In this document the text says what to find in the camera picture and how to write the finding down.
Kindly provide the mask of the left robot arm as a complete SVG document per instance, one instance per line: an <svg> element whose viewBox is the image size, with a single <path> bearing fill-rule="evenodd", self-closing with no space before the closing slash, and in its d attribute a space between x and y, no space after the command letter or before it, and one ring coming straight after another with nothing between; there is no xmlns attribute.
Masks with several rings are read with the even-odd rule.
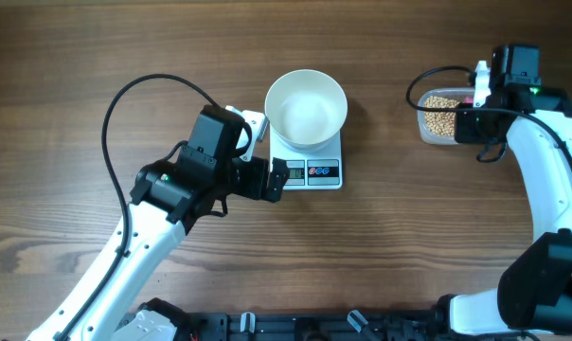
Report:
<svg viewBox="0 0 572 341"><path fill-rule="evenodd" d="M177 336L177 323L166 313L143 308L130 318L122 319L136 296L160 262L185 238L185 226L167 220L168 212L148 201L127 205L129 231L119 224L114 235L100 251L78 284L40 327L31 332L32 341L57 340L68 323L77 315L85 300L93 294L119 253L121 238L126 236L127 256L117 266L106 286L75 327L68 340L151 340L170 341Z"/></svg>

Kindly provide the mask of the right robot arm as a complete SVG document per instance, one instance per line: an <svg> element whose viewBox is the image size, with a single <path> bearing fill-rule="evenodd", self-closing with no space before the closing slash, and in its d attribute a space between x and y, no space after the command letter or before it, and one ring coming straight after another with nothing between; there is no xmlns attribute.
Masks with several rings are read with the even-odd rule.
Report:
<svg viewBox="0 0 572 341"><path fill-rule="evenodd" d="M475 69L474 101L456 115L459 144L511 151L523 176L533 243L495 289L452 296L451 332L572 334L572 103L542 85L540 52L500 45Z"/></svg>

